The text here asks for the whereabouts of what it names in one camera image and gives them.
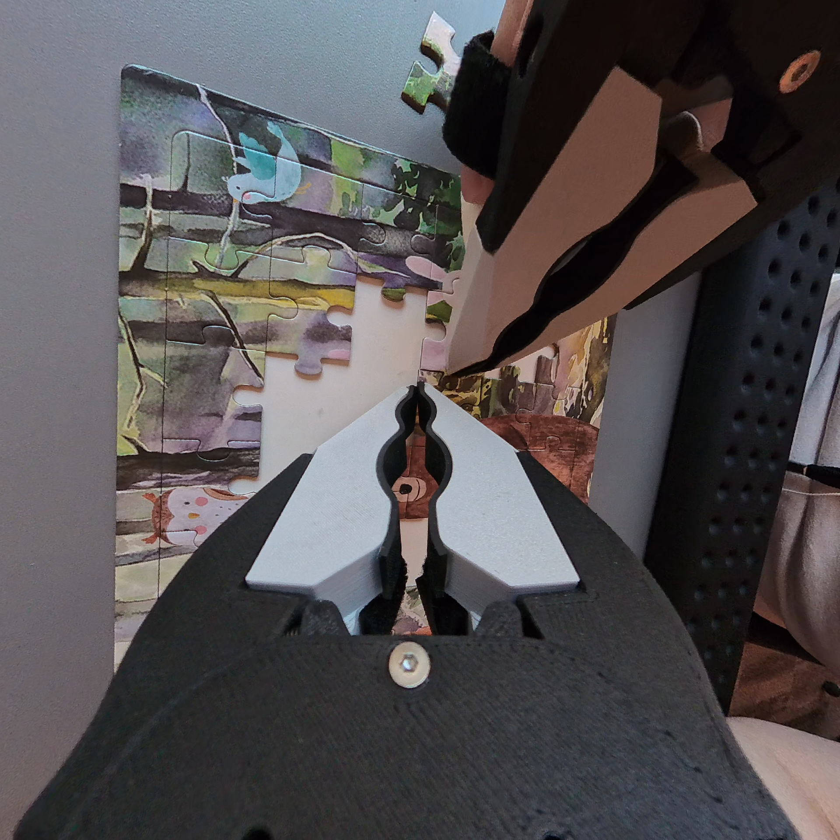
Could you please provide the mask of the black perforated pad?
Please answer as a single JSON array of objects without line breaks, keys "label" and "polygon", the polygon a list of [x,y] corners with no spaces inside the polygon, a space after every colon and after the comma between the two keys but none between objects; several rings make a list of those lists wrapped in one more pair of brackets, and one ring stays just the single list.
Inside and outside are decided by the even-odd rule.
[{"label": "black perforated pad", "polygon": [[724,711],[838,252],[838,176],[702,273],[644,561]]}]

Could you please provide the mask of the grey desk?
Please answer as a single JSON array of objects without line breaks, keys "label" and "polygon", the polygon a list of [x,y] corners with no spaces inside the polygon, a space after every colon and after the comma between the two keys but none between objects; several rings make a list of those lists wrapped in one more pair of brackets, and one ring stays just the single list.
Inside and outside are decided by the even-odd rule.
[{"label": "grey desk", "polygon": [[427,18],[503,2],[2,4],[2,838],[113,668],[119,79],[136,64],[424,161],[401,100]]}]

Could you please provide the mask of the person's right hand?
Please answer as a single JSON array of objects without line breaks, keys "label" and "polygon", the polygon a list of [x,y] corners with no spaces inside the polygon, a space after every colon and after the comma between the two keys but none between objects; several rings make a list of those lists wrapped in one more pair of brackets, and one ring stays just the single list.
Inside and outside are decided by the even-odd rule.
[{"label": "person's right hand", "polygon": [[[532,1],[506,1],[502,9],[490,52],[509,68],[515,63],[531,6]],[[468,203],[482,205],[491,193],[494,181],[463,164],[460,184],[463,198]]]}]

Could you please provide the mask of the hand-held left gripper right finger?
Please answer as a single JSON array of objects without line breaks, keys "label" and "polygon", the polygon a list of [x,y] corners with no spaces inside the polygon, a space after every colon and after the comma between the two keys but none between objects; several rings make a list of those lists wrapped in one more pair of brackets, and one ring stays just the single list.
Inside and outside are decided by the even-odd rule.
[{"label": "hand-held left gripper right finger", "polygon": [[420,595],[434,634],[465,635],[494,602],[572,591],[569,554],[527,468],[565,491],[531,456],[433,388],[420,385],[425,464],[437,490],[428,504]]}]

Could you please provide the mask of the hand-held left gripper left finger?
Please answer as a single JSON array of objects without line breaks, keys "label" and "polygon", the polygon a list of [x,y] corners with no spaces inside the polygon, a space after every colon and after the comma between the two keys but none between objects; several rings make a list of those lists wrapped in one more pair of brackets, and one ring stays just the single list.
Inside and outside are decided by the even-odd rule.
[{"label": "hand-held left gripper left finger", "polygon": [[400,387],[317,447],[245,577],[249,588],[330,601],[352,635],[376,597],[394,598],[403,559],[392,484],[406,467],[416,399],[414,385]]}]

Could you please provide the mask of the green purple pink jigsaw piece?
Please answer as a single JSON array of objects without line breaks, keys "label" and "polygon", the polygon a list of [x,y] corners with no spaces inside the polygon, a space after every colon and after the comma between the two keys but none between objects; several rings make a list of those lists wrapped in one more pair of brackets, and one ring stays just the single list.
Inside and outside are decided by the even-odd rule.
[{"label": "green purple pink jigsaw piece", "polygon": [[460,64],[452,40],[455,30],[439,15],[432,13],[423,33],[421,52],[436,65],[435,73],[429,72],[416,61],[402,91],[402,99],[419,113],[424,113],[429,102],[447,111]]}]

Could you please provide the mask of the person's left forearm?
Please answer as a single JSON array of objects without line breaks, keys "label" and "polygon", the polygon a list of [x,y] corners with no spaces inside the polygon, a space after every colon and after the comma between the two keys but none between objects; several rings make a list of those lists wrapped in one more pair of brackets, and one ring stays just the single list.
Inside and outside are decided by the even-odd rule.
[{"label": "person's left forearm", "polygon": [[839,838],[839,743],[759,719],[728,725],[803,839]]}]

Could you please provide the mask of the animal jigsaw puzzle board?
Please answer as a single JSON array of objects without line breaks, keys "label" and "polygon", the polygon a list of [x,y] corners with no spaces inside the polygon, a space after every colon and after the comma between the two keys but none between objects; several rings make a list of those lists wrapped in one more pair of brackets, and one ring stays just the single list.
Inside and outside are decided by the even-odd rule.
[{"label": "animal jigsaw puzzle board", "polygon": [[116,664],[258,480],[415,374],[588,501],[616,318],[444,377],[457,175],[138,66],[119,137]]}]

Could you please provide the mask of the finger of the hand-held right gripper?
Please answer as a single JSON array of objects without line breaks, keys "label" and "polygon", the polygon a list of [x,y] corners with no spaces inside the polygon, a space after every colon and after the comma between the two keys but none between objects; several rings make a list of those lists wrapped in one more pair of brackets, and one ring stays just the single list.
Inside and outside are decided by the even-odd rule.
[{"label": "finger of the hand-held right gripper", "polygon": [[448,372],[488,362],[500,331],[532,305],[554,262],[611,223],[655,166],[660,97],[615,68],[496,254],[476,226],[454,282]]},{"label": "finger of the hand-held right gripper", "polygon": [[500,331],[491,369],[620,311],[755,206],[713,157],[684,165],[667,154],[628,208],[554,262],[531,307]]}]

